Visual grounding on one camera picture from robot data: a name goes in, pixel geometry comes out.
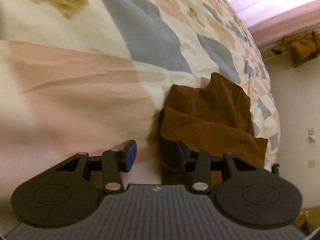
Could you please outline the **pink curtain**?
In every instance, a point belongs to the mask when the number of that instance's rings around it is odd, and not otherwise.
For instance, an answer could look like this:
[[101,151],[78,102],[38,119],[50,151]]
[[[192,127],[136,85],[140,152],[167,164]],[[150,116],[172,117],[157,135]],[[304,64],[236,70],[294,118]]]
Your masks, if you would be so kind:
[[319,0],[227,0],[260,50],[288,35],[319,29]]

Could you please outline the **brown garment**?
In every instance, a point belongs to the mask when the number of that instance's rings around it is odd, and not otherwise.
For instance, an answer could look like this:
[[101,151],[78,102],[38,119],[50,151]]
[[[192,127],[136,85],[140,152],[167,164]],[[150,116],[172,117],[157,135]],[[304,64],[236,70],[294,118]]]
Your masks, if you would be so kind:
[[160,180],[165,185],[191,180],[178,169],[176,142],[214,157],[235,153],[263,167],[268,140],[255,136],[251,102],[245,91],[219,73],[204,88],[172,85],[153,117],[150,137],[159,143]]

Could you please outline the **checkered quilt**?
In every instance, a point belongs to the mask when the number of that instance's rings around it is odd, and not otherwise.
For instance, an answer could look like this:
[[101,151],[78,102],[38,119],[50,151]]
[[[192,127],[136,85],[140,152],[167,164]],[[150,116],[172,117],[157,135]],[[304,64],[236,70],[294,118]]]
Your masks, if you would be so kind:
[[124,183],[161,182],[155,122],[174,84],[218,72],[251,100],[264,167],[279,147],[271,79],[226,0],[1,0],[1,234],[20,185],[78,153],[133,139]]

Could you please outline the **yellow-brown hanging clothes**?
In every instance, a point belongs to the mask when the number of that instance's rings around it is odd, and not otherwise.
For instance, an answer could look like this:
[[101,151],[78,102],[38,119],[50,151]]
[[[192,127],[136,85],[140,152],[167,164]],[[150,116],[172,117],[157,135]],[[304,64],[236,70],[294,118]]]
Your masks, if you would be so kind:
[[296,68],[319,57],[319,32],[292,35],[282,39],[291,53],[292,65]]

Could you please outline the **wall socket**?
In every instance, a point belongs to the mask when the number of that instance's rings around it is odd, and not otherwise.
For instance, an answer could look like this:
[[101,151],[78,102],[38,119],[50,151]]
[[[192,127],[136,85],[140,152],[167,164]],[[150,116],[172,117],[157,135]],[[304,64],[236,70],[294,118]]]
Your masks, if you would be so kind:
[[313,128],[308,128],[308,135],[314,135],[314,129]]

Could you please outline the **wall switch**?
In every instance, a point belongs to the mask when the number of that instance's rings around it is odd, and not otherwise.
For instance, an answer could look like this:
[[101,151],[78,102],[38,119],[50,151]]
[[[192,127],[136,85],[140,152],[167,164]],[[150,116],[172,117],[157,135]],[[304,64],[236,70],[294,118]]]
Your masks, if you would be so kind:
[[308,161],[308,168],[315,168],[316,167],[316,161],[310,160]]

